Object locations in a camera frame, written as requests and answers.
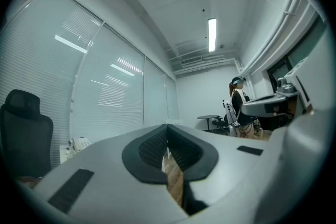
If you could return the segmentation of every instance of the window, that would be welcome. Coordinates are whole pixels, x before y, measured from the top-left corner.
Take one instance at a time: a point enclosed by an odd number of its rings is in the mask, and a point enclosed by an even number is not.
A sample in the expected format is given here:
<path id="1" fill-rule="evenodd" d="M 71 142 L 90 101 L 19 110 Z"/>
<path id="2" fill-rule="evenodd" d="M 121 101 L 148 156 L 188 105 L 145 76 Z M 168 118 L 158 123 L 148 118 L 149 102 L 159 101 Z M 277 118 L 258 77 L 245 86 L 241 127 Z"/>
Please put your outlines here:
<path id="1" fill-rule="evenodd" d="M 170 120 L 178 120 L 178 106 L 177 106 L 177 92 L 176 83 L 166 75 L 166 91 L 167 91 L 167 105 L 168 118 Z"/>
<path id="2" fill-rule="evenodd" d="M 87 47 L 101 22 L 72 0 L 33 0 L 0 38 L 0 104 L 10 91 L 41 100 L 41 114 L 54 123 L 50 160 L 59 164 L 67 145 L 73 83 Z"/>
<path id="3" fill-rule="evenodd" d="M 144 58 L 106 24 L 101 28 L 77 76 L 74 137 L 94 143 L 143 128 Z"/>
<path id="4" fill-rule="evenodd" d="M 164 124 L 168 119 L 165 73 L 146 58 L 144 79 L 145 127 Z"/>

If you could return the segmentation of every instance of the ceiling light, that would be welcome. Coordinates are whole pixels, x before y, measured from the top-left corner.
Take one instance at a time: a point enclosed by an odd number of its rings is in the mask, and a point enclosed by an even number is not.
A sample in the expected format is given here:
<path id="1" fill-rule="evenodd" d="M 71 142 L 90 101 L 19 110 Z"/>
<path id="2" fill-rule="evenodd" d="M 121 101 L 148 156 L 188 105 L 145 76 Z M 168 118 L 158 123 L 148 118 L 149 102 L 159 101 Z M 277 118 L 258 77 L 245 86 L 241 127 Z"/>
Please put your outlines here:
<path id="1" fill-rule="evenodd" d="M 129 68 L 131 68 L 133 70 L 135 70 L 136 72 L 139 72 L 139 73 L 141 72 L 141 70 L 139 68 L 136 68 L 135 66 L 131 65 L 130 63 L 126 62 L 123 59 L 118 58 L 117 61 L 120 62 L 120 63 L 122 63 L 123 65 L 125 65 L 125 66 L 127 66 L 127 67 L 129 67 Z"/>
<path id="2" fill-rule="evenodd" d="M 72 42 L 70 42 L 70 41 L 68 41 L 68 40 L 66 40 L 64 38 L 61 38 L 60 36 L 55 35 L 55 39 L 58 40 L 58 41 L 60 41 L 60 42 L 62 42 L 62 43 L 64 43 L 65 45 L 70 46 L 71 48 L 79 50 L 79 51 L 81 51 L 81 52 L 83 52 L 85 54 L 87 53 L 87 50 L 83 49 L 82 47 L 77 46 L 76 44 L 73 44 Z"/>
<path id="3" fill-rule="evenodd" d="M 217 19 L 208 20 L 209 24 L 209 52 L 214 51 L 216 47 Z"/>
<path id="4" fill-rule="evenodd" d="M 111 67 L 113 67 L 113 68 L 115 68 L 115 69 L 118 69 L 118 70 L 120 70 L 121 72 L 124 72 L 124 73 L 126 73 L 126 74 L 128 74 L 128 75 L 130 75 L 130 76 L 134 76 L 134 74 L 132 74 L 131 72 L 128 72 L 128 71 L 126 71 L 125 69 L 122 69 L 121 67 L 118 67 L 118 66 L 116 66 L 116 65 L 111 65 Z"/>

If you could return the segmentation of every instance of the desk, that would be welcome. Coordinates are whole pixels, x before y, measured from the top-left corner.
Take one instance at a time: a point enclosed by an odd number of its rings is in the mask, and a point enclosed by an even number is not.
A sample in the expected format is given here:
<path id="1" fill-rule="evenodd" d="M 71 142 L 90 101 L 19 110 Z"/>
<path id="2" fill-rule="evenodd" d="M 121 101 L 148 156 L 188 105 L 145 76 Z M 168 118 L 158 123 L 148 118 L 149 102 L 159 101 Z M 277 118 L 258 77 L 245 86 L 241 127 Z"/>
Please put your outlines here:
<path id="1" fill-rule="evenodd" d="M 208 124 L 208 131 L 210 131 L 210 129 L 209 129 L 209 119 L 216 118 L 216 117 L 219 117 L 219 115 L 206 115 L 206 116 L 199 116 L 197 118 L 199 120 L 206 120 L 206 123 Z"/>

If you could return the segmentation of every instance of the black office chair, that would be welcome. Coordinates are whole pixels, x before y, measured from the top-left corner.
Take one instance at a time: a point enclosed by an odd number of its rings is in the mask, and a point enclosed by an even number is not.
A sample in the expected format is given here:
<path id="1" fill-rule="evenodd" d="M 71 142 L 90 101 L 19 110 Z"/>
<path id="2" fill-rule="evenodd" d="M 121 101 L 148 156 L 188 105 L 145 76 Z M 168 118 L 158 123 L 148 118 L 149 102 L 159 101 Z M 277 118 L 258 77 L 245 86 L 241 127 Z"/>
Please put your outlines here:
<path id="1" fill-rule="evenodd" d="M 38 178 L 50 170 L 53 121 L 40 114 L 40 98 L 13 90 L 0 108 L 4 160 L 13 176 Z"/>
<path id="2" fill-rule="evenodd" d="M 224 129 L 226 127 L 229 126 L 228 122 L 227 122 L 227 115 L 224 116 L 224 120 L 222 121 L 222 117 L 218 116 L 216 117 L 217 120 L 213 120 L 212 124 L 217 126 L 217 128 L 219 128 L 219 130 Z"/>

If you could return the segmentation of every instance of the woman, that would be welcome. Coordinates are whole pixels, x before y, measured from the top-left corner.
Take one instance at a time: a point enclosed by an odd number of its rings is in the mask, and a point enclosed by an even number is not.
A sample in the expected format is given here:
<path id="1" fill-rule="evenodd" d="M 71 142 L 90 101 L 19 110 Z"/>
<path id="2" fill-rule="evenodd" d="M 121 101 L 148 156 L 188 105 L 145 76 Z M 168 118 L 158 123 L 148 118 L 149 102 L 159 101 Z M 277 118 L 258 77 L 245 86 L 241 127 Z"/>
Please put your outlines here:
<path id="1" fill-rule="evenodd" d="M 244 81 L 242 77 L 233 78 L 232 82 L 229 84 L 231 102 L 237 117 L 241 105 L 250 101 L 250 98 L 242 91 L 243 86 Z M 240 113 L 237 121 L 240 125 L 238 130 L 238 137 L 253 139 L 254 128 L 251 117 Z"/>

